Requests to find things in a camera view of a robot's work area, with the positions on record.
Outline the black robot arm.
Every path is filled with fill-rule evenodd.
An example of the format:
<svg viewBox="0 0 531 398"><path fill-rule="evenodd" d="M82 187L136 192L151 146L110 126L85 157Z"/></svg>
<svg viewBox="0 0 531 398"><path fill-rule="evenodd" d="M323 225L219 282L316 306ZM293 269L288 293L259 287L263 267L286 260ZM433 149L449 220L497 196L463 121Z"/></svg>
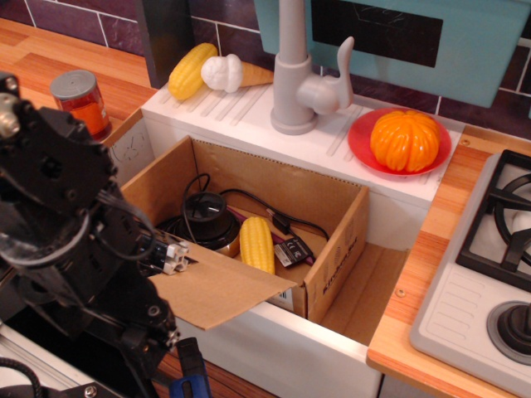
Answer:
<svg viewBox="0 0 531 398"><path fill-rule="evenodd" d="M69 337L89 332L151 376L178 341L148 272L181 244L123 197L108 148L1 75L1 256L22 299Z"/></svg>

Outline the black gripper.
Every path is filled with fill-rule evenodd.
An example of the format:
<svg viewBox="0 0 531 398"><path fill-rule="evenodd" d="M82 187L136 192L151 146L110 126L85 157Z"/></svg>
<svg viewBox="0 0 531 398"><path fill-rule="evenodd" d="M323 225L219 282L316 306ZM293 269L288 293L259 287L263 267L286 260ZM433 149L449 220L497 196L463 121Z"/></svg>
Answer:
<svg viewBox="0 0 531 398"><path fill-rule="evenodd" d="M159 229L154 238L149 254L81 248L61 259L61 331L97 337L134 373L154 373L177 340L173 312L145 275L174 275L197 263L188 241Z"/></svg>

